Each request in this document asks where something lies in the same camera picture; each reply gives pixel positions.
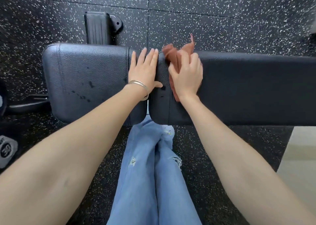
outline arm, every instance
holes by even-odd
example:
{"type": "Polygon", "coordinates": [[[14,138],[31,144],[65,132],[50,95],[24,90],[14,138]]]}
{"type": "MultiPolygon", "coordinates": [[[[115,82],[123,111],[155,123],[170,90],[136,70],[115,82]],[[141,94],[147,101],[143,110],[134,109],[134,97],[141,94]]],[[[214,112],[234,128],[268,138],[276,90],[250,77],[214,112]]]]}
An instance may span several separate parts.
{"type": "MultiPolygon", "coordinates": [[[[143,82],[149,92],[158,50],[136,65],[132,54],[129,81],[143,82]]],[[[129,84],[100,106],[45,138],[0,176],[0,218],[3,224],[66,224],[84,197],[121,126],[146,90],[129,84]]]]}
{"type": "Polygon", "coordinates": [[[203,78],[197,54],[182,54],[177,74],[169,67],[176,92],[189,113],[227,195],[250,224],[316,224],[316,218],[250,145],[224,125],[196,95],[203,78]]]}

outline silver bracelet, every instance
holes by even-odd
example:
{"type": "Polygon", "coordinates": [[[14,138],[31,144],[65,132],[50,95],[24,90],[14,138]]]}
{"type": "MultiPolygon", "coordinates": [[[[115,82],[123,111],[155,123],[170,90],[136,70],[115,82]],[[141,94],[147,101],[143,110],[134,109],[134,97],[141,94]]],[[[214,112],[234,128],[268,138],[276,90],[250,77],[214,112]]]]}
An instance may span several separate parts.
{"type": "Polygon", "coordinates": [[[149,97],[148,88],[147,88],[147,86],[144,85],[144,83],[142,83],[138,80],[131,80],[128,84],[138,84],[138,85],[142,86],[147,91],[147,96],[145,96],[144,99],[142,99],[142,101],[148,99],[148,97],[149,97]]]}

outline seat cushion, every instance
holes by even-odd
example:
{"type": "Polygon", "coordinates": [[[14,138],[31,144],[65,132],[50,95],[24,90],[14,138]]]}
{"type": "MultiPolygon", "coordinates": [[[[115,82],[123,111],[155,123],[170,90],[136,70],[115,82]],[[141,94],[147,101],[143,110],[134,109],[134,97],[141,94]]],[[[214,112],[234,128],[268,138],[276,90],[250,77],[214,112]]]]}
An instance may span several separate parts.
{"type": "MultiPolygon", "coordinates": [[[[227,125],[316,125],[316,58],[197,52],[203,63],[201,102],[227,125]]],[[[190,125],[173,97],[168,65],[159,54],[156,80],[165,89],[150,95],[156,123],[190,125]]]]}
{"type": "MultiPolygon", "coordinates": [[[[71,123],[122,90],[131,55],[128,47],[49,45],[43,52],[43,68],[53,115],[71,123]]],[[[140,123],[146,109],[145,101],[138,103],[124,125],[140,123]]]]}

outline ripped jeans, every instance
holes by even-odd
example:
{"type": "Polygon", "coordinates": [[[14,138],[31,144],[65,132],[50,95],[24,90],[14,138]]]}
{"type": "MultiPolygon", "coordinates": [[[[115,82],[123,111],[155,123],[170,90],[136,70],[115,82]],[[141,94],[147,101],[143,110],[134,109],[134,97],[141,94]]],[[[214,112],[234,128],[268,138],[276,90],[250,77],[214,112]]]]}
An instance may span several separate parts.
{"type": "Polygon", "coordinates": [[[201,225],[172,151],[174,129],[145,120],[128,136],[107,225],[201,225]]]}

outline blue jeans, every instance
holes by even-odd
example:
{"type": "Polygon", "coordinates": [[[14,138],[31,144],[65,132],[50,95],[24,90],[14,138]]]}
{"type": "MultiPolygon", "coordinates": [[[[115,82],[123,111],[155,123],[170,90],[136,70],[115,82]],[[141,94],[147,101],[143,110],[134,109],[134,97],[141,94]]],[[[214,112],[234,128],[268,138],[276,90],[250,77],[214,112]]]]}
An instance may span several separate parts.
{"type": "Polygon", "coordinates": [[[201,225],[172,151],[174,129],[150,116],[132,127],[107,225],[201,225]]]}

